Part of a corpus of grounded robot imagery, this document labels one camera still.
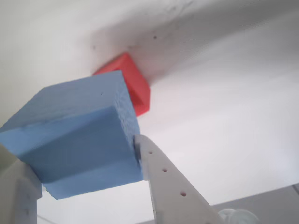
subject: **blue cube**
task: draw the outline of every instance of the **blue cube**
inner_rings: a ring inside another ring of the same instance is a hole
[[[114,71],[42,89],[0,128],[0,142],[61,199],[142,180],[139,133]]]

